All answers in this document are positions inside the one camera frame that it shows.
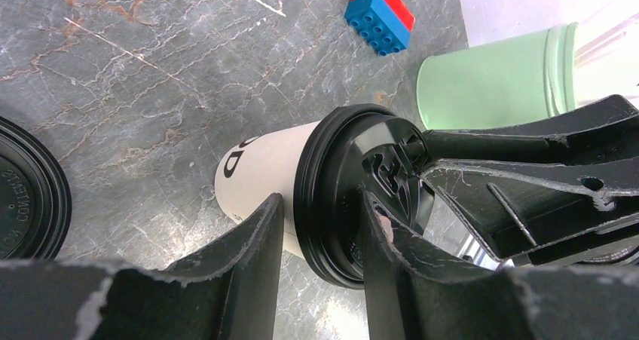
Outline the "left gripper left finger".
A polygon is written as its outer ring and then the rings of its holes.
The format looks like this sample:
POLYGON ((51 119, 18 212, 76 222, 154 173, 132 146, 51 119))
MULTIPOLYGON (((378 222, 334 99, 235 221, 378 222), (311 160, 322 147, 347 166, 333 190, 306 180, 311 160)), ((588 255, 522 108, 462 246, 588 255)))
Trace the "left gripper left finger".
POLYGON ((3 339, 270 339, 283 250, 283 198, 149 270, 114 259, 4 260, 3 339))

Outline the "white paper cup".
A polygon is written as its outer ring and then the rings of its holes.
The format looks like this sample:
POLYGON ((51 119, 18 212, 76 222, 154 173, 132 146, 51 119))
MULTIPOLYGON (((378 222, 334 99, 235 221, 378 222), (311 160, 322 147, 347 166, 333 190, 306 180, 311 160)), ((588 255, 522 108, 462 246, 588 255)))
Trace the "white paper cup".
POLYGON ((283 196, 283 249, 302 258, 293 213, 295 175, 317 121, 241 142, 220 160, 214 189, 222 212, 237 224, 272 193, 283 196))

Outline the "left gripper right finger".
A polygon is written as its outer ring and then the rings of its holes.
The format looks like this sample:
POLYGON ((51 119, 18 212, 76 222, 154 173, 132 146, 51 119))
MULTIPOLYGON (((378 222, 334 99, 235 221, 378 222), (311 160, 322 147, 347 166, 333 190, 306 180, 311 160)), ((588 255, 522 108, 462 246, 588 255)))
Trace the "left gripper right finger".
POLYGON ((362 194, 362 257, 373 339, 636 339, 638 269, 491 271, 431 244, 362 194))

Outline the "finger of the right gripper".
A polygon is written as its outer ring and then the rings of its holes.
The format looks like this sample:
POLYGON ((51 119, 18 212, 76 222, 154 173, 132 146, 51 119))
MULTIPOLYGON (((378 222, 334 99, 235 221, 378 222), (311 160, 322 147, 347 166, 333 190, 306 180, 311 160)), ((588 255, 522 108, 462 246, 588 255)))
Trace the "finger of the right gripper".
POLYGON ((612 95, 568 113, 527 124, 474 130, 426 130, 434 159, 568 166, 638 157, 638 110, 612 95))
POLYGON ((638 244, 638 160, 437 160, 421 171, 495 259, 570 264, 638 244))

